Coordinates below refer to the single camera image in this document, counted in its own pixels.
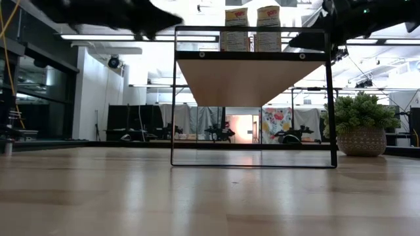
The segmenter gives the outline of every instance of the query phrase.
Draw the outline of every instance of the glass wall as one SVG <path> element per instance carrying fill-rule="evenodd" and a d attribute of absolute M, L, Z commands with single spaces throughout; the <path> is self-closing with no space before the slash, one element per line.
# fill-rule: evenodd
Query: glass wall
<path fill-rule="evenodd" d="M 11 58 L 9 66 L 17 88 L 17 108 L 11 110 L 19 109 L 22 118 L 22 122 L 13 122 L 13 128 L 30 137 L 25 141 L 71 138 L 75 79 L 27 56 Z M 6 99 L 12 97 L 12 90 L 4 60 L 0 60 L 0 70 L 1 94 Z"/>
<path fill-rule="evenodd" d="M 30 57 L 21 57 L 18 89 L 35 92 L 55 100 L 70 100 L 68 75 Z"/>

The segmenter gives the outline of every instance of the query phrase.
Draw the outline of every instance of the potted plant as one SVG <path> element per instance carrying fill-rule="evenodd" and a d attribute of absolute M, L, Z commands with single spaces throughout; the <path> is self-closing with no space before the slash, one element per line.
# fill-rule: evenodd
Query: potted plant
<path fill-rule="evenodd" d="M 387 148 L 386 128 L 397 128 L 400 120 L 394 118 L 392 107 L 378 104 L 378 97 L 359 92 L 356 97 L 338 97 L 334 105 L 337 145 L 351 156 L 376 157 Z M 329 136 L 328 112 L 324 118 L 324 136 Z"/>

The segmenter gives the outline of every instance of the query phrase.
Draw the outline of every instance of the window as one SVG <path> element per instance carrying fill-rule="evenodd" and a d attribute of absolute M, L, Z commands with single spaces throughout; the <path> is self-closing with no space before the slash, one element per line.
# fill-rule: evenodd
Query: window
<path fill-rule="evenodd" d="M 26 130 L 38 131 L 38 140 L 58 139 L 67 136 L 66 105 L 18 93 L 16 103 L 22 112 Z"/>
<path fill-rule="evenodd" d="M 36 92 L 55 100 L 71 100 L 68 75 L 30 57 L 20 58 L 18 90 Z"/>

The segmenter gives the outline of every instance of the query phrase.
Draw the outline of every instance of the yellow cable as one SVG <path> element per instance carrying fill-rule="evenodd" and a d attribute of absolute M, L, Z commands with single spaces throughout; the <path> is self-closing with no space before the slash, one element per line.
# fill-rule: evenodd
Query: yellow cable
<path fill-rule="evenodd" d="M 19 6 L 19 1 L 20 0 L 18 0 L 16 2 L 16 6 L 15 6 L 12 14 L 10 15 L 9 20 L 7 21 L 8 23 L 10 23 L 11 19 L 13 18 L 14 14 L 16 13 L 16 9 Z M 4 42 L 4 45 L 5 45 L 5 57 L 6 57 L 7 72 L 9 73 L 9 79 L 10 79 L 10 86 L 12 88 L 12 94 L 13 94 L 13 96 L 16 96 L 16 91 L 14 90 L 13 79 L 12 79 L 11 65 L 9 63 L 9 56 L 8 56 L 8 53 L 7 53 L 6 37 L 5 37 L 5 34 L 4 34 L 4 32 L 6 32 L 8 23 L 6 23 L 6 26 L 3 24 L 3 12 L 1 10 L 1 6 L 0 6 L 0 21 L 1 21 L 1 29 L 2 29 L 2 32 L 0 33 L 0 37 L 3 38 L 3 42 Z M 25 129 L 25 124 L 24 124 L 24 122 L 22 120 L 22 117 L 20 115 L 20 110 L 19 110 L 19 106 L 18 106 L 17 103 L 16 103 L 16 110 L 18 112 L 20 124 L 22 125 L 22 128 Z"/>
<path fill-rule="evenodd" d="M 419 147 L 419 135 L 417 134 L 414 128 L 413 128 L 413 131 L 414 131 L 415 137 L 417 138 L 417 147 Z"/>

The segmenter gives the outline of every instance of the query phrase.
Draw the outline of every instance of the metal leg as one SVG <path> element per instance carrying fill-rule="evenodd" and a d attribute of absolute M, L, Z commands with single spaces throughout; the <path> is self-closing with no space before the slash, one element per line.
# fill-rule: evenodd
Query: metal leg
<path fill-rule="evenodd" d="M 173 84 L 172 84 L 172 118 L 171 118 L 171 165 L 173 165 L 173 153 L 175 148 L 175 98 L 177 97 L 177 31 L 175 30 L 173 56 Z"/>
<path fill-rule="evenodd" d="M 260 108 L 260 125 L 259 125 L 259 141 L 263 144 L 263 107 Z"/>
<path fill-rule="evenodd" d="M 335 133 L 335 115 L 334 115 L 334 88 L 333 73 L 331 71 L 331 40 L 330 34 L 325 33 L 325 61 L 326 79 L 327 79 L 327 95 L 328 95 L 328 117 L 329 117 L 329 139 L 331 148 L 331 166 L 337 167 L 337 141 Z"/>
<path fill-rule="evenodd" d="M 295 89 L 291 89 L 291 128 L 295 129 L 295 98 L 293 95 L 293 91 Z"/>

